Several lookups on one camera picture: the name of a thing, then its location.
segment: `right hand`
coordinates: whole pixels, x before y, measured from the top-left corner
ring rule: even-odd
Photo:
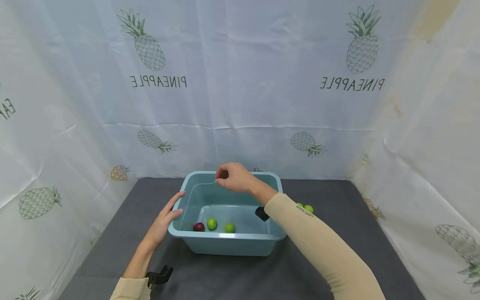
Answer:
[[[232,192],[252,194],[255,187],[263,182],[258,180],[241,163],[227,163],[221,165],[215,174],[215,182]]]

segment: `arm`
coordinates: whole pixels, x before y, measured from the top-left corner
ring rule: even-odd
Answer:
[[[322,220],[277,193],[265,212],[325,278],[335,300],[385,300],[365,262]]]
[[[147,274],[148,265],[155,250],[167,235],[167,228],[170,222],[180,216],[183,210],[172,211],[175,202],[185,192],[179,192],[162,209],[153,222],[150,229],[140,242],[127,266],[125,273],[117,283],[110,300],[149,300],[150,287],[148,286]]]
[[[240,163],[221,165],[216,178],[220,186],[249,193],[265,206],[265,212],[328,282],[335,300],[385,300],[370,268],[319,218],[258,180]]]

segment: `light blue plastic tub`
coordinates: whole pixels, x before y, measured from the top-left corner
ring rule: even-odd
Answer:
[[[283,192],[280,178],[270,172],[252,172],[278,192]],[[253,197],[230,192],[216,183],[215,172],[197,171],[183,181],[180,191],[185,195],[173,209],[183,213],[168,227],[169,233],[182,238],[194,253],[233,256],[269,256],[277,241],[286,234],[271,218],[262,221],[255,210],[261,206]],[[207,220],[217,220],[217,228],[210,231]],[[193,231],[193,225],[202,222],[205,232]],[[225,224],[233,223],[235,233],[226,233]]]

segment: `arm sleeve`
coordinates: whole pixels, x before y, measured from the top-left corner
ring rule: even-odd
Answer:
[[[110,300],[150,300],[148,278],[120,278]]]
[[[322,220],[282,193],[267,203],[265,212],[325,278],[335,300],[385,300],[370,268]]]

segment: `pineapple illustration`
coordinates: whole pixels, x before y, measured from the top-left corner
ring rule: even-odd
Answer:
[[[459,274],[467,275],[463,281],[471,284],[470,293],[480,292],[480,247],[477,245],[473,237],[463,228],[453,225],[438,225],[435,227],[438,236],[441,237],[460,255],[468,267]]]
[[[360,162],[360,168],[366,166],[366,165],[368,164],[368,160],[369,160],[368,154],[365,153],[365,154],[363,155],[363,159],[362,159],[361,162]],[[357,169],[353,169],[353,170],[351,170],[350,172],[348,172],[347,174],[345,174],[345,178],[348,179],[348,180],[352,179],[352,178],[353,178],[353,174],[355,173],[356,170],[357,170]]]
[[[363,198],[363,201],[366,203],[366,205],[368,206],[368,208],[370,209],[370,211],[372,212],[373,214],[373,217],[375,218],[375,220],[378,220],[378,218],[382,218],[383,221],[385,221],[385,217],[384,215],[382,214],[382,211],[380,210],[379,207],[375,207],[373,205],[373,203],[371,202],[370,199],[368,198]]]
[[[90,89],[93,94],[98,94],[102,91],[102,84],[100,83],[100,75],[98,74],[91,74],[87,79],[86,82],[90,86]]]
[[[39,289],[33,287],[28,293],[26,293],[25,295],[20,295],[19,297],[15,298],[15,300],[36,300],[35,297],[39,292]]]
[[[60,200],[60,194],[54,188],[30,190],[20,198],[20,215],[25,220],[38,218],[48,213],[55,204],[61,207]]]
[[[98,241],[100,237],[92,238],[90,239],[90,245],[95,246],[96,242]]]
[[[144,32],[145,19],[140,20],[138,13],[135,15],[132,9],[128,13],[121,10],[121,14],[117,15],[123,22],[121,26],[135,38],[135,49],[145,66],[152,71],[163,69],[165,56],[155,39]]]
[[[381,17],[375,18],[378,11],[373,11],[373,5],[363,11],[358,7],[357,14],[351,12],[348,14],[353,24],[347,24],[353,29],[349,31],[354,35],[354,39],[348,46],[347,67],[353,74],[365,72],[375,63],[378,51],[377,36],[372,34],[373,27],[378,23]]]
[[[110,178],[115,181],[127,181],[127,172],[130,172],[130,168],[126,168],[123,165],[116,166],[110,172]]]
[[[137,137],[138,140],[145,146],[160,149],[162,154],[172,153],[172,151],[175,150],[175,147],[177,147],[170,142],[162,142],[158,136],[145,129],[140,129]]]
[[[306,132],[297,132],[290,139],[290,144],[299,151],[308,151],[308,157],[318,156],[326,151],[322,145],[315,145],[314,138]]]

